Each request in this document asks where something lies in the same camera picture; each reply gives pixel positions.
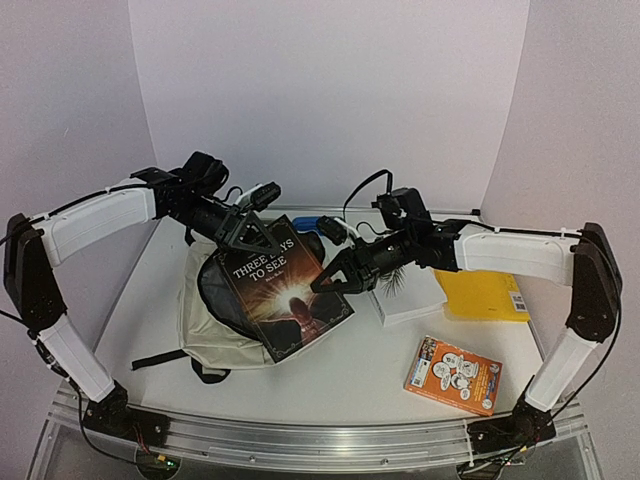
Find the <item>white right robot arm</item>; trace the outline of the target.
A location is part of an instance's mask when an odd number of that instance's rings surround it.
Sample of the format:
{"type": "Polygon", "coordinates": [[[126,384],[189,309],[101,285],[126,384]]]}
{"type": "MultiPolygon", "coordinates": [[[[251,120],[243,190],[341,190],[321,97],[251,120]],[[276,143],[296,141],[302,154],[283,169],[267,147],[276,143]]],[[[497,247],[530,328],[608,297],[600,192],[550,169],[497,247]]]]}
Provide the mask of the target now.
{"type": "Polygon", "coordinates": [[[518,402],[548,412],[587,357],[614,344],[621,327],[622,278],[602,227],[577,231],[490,227],[446,220],[405,222],[372,242],[356,238],[314,279],[316,293],[359,294],[407,264],[448,272],[498,272],[548,280],[572,290],[559,339],[518,402]]]}

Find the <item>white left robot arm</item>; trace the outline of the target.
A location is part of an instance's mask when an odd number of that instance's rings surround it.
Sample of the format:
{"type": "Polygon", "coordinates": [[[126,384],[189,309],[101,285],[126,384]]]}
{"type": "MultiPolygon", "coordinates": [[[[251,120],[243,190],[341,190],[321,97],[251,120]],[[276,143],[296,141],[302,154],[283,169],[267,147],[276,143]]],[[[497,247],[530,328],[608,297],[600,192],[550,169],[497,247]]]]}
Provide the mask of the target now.
{"type": "Polygon", "coordinates": [[[7,224],[3,283],[17,310],[14,320],[48,367],[96,404],[97,420],[114,435],[134,426],[127,392],[72,324],[54,270],[104,238],[165,217],[223,250],[279,253],[257,214],[280,196],[280,186],[258,184],[228,203],[216,195],[228,177],[218,160],[170,171],[149,167],[35,218],[16,214],[7,224]]]}

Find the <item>Three Days To See book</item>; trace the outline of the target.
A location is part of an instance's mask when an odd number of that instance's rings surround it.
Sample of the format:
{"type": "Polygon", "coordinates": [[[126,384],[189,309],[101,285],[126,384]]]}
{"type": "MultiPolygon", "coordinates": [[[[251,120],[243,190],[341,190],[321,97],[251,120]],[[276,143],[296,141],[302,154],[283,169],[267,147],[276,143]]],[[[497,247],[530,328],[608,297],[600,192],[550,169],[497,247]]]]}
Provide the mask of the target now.
{"type": "Polygon", "coordinates": [[[215,260],[248,326],[273,362],[280,363],[323,338],[355,310],[339,293],[312,291],[322,262],[287,216],[267,230],[279,242],[280,254],[233,251],[219,253],[215,260]]]}

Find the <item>palm leaf cover book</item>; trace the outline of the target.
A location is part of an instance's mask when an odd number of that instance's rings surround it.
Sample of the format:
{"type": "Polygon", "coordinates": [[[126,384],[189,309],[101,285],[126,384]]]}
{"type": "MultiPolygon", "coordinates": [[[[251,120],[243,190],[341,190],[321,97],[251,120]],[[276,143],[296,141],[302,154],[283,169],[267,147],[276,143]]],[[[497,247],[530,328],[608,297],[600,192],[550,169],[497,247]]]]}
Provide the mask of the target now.
{"type": "Polygon", "coordinates": [[[440,311],[447,296],[430,268],[411,264],[378,281],[367,293],[383,327],[440,311]]]}

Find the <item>orange comic book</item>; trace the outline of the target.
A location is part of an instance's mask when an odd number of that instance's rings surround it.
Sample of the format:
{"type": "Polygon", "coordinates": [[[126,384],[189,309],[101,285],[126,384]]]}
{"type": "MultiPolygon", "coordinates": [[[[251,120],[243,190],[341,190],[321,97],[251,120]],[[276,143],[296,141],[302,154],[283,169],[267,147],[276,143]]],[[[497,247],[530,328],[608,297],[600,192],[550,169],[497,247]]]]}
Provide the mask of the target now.
{"type": "Polygon", "coordinates": [[[404,390],[479,416],[495,411],[503,364],[425,336],[404,390]]]}

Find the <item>cream white backpack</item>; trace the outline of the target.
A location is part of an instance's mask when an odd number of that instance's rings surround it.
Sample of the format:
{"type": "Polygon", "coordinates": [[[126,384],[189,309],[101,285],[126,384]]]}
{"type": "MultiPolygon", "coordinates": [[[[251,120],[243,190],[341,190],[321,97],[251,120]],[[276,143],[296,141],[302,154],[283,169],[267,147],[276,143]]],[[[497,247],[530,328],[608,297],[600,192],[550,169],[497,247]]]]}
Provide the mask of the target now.
{"type": "Polygon", "coordinates": [[[205,384],[224,381],[233,370],[256,370],[275,365],[267,348],[247,320],[239,301],[214,260],[216,246],[189,233],[184,283],[178,301],[176,350],[138,359],[139,370],[184,357],[205,384]]]}

